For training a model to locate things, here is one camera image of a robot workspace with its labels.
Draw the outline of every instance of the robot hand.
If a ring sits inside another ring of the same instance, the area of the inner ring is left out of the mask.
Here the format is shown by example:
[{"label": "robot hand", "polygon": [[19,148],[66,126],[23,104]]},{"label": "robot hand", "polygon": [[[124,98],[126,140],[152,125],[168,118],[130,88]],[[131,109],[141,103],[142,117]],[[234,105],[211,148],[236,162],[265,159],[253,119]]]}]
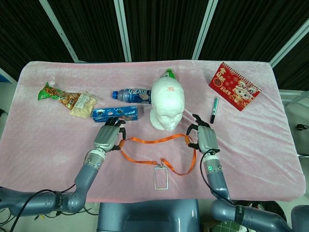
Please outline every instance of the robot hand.
[{"label": "robot hand", "polygon": [[191,124],[186,135],[189,135],[192,129],[197,130],[197,144],[189,143],[188,146],[199,150],[203,155],[208,152],[219,152],[217,137],[213,129],[207,122],[202,121],[198,115],[192,115],[196,118],[196,124]]},{"label": "robot hand", "polygon": [[122,133],[122,138],[126,139],[126,129],[123,127],[120,128],[120,125],[126,122],[123,120],[117,122],[118,119],[119,117],[111,117],[106,121],[105,125],[101,127],[94,140],[95,148],[101,148],[105,153],[113,150],[120,150],[120,146],[115,145],[115,143],[119,133]]}]

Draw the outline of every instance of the mannequin head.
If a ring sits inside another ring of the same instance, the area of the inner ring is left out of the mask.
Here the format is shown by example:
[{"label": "mannequin head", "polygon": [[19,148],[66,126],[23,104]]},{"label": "mannequin head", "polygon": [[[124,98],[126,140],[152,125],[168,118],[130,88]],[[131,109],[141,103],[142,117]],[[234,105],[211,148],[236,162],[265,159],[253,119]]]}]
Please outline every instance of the mannequin head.
[{"label": "mannequin head", "polygon": [[160,78],[152,87],[151,101],[152,125],[159,130],[175,129],[184,111],[184,92],[180,83],[171,77]]}]

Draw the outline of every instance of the blue snack box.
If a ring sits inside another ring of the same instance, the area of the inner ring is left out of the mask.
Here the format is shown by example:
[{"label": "blue snack box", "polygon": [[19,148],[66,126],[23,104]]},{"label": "blue snack box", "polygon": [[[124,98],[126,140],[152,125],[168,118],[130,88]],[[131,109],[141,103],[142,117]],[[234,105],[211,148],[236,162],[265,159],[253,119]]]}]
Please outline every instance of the blue snack box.
[{"label": "blue snack box", "polygon": [[119,117],[119,119],[124,121],[133,121],[138,120],[138,113],[136,106],[101,108],[93,109],[91,117],[95,122],[106,122],[110,117]]}]

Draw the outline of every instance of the snack bag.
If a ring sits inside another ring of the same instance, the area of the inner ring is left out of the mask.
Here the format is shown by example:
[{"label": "snack bag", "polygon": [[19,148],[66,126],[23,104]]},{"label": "snack bag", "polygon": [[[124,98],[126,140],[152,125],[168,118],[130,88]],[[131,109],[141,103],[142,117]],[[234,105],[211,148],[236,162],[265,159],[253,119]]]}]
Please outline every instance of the snack bag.
[{"label": "snack bag", "polygon": [[80,93],[67,93],[60,89],[50,87],[48,82],[46,82],[45,87],[39,92],[38,100],[46,98],[56,99],[71,110],[76,104],[80,95]]},{"label": "snack bag", "polygon": [[52,98],[59,100],[70,109],[70,115],[88,118],[91,115],[97,98],[89,93],[67,93],[57,88],[50,87],[46,82],[45,87],[39,92],[38,100]]}]

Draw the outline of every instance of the metal clip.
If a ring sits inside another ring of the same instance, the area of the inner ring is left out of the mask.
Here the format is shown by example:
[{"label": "metal clip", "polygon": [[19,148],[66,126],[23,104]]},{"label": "metal clip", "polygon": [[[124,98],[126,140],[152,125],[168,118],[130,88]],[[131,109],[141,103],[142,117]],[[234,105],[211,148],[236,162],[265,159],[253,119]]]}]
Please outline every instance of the metal clip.
[{"label": "metal clip", "polygon": [[[166,188],[157,188],[156,186],[156,171],[157,170],[162,170],[165,169],[166,170]],[[167,190],[169,188],[169,176],[168,176],[168,168],[166,166],[164,166],[164,163],[161,162],[161,164],[158,164],[157,166],[154,167],[154,188],[155,190]]]}]

